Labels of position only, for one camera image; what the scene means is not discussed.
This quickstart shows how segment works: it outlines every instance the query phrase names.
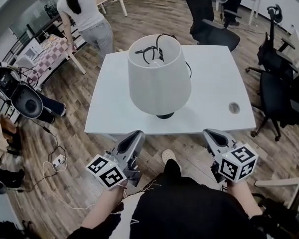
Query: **white t-shirt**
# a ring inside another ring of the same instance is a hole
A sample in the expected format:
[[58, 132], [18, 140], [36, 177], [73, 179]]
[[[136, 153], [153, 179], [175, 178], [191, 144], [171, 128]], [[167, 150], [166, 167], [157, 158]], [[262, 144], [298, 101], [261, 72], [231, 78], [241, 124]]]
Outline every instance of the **white t-shirt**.
[[68, 6], [66, 0], [59, 0], [57, 9], [59, 13], [65, 12], [75, 21], [79, 31], [86, 30], [104, 19], [96, 5], [96, 0], [78, 0], [81, 7], [81, 13], [75, 14]]

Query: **checkered tablecloth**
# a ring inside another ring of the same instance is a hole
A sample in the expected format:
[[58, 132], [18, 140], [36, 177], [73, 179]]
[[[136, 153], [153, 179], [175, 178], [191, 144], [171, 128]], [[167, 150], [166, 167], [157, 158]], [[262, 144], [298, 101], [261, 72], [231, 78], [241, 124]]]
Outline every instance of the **checkered tablecloth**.
[[[63, 52], [69, 47], [65, 38], [60, 38], [53, 34], [43, 43], [41, 43], [41, 46], [43, 48], [43, 52], [39, 56], [37, 56], [34, 61], [35, 67], [33, 67], [33, 70], [38, 73], [39, 77], [41, 77], [41, 75], [48, 71], [54, 61], [58, 57], [60, 57]], [[33, 84], [36, 83], [38, 75], [35, 72], [26, 69], [23, 69], [22, 72], [31, 80], [33, 80]]]

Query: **black office chair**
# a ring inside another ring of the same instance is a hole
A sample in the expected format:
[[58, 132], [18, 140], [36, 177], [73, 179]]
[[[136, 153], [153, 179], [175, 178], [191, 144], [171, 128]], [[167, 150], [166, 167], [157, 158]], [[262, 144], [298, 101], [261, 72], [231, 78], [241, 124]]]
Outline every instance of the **black office chair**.
[[[258, 51], [258, 64], [263, 65], [267, 72], [275, 74], [287, 82], [291, 83], [294, 78], [294, 71], [297, 71], [297, 68], [293, 65], [292, 60], [287, 57], [282, 52], [290, 46], [292, 49], [295, 49], [294, 45], [288, 40], [282, 38], [284, 42], [283, 45], [276, 50], [274, 48], [274, 39], [275, 39], [275, 22], [280, 23], [283, 20], [282, 10], [277, 4], [276, 6], [270, 6], [267, 8], [270, 15], [270, 38], [266, 33], [264, 43], [259, 47]], [[263, 70], [253, 67], [246, 68], [248, 73], [250, 70], [256, 72], [263, 72]]]
[[[211, 0], [186, 0], [193, 16], [193, 25], [190, 34], [198, 41], [198, 44], [228, 46], [233, 51], [240, 37], [227, 29], [228, 23], [224, 26], [214, 23], [214, 10]], [[239, 18], [238, 14], [225, 10]]]
[[278, 134], [275, 141], [279, 141], [281, 133], [278, 121], [282, 128], [299, 124], [299, 76], [290, 86], [280, 77], [263, 71], [260, 77], [260, 97], [262, 106], [252, 106], [262, 110], [265, 118], [258, 130], [251, 132], [251, 136], [257, 136], [268, 119], [271, 119]]

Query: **chair wheel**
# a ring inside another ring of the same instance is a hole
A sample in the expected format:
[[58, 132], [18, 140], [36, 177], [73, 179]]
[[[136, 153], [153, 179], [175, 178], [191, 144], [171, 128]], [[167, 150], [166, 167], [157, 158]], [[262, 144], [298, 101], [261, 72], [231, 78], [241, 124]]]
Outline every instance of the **chair wheel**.
[[251, 137], [256, 137], [257, 133], [256, 133], [256, 131], [251, 131], [250, 135], [251, 135]]

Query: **lamp base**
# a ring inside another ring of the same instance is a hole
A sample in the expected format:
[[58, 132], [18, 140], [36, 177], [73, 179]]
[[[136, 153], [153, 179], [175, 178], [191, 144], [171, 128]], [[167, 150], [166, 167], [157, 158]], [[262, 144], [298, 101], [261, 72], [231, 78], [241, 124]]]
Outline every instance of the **lamp base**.
[[166, 114], [166, 115], [156, 115], [158, 118], [165, 120], [173, 116], [174, 113]]

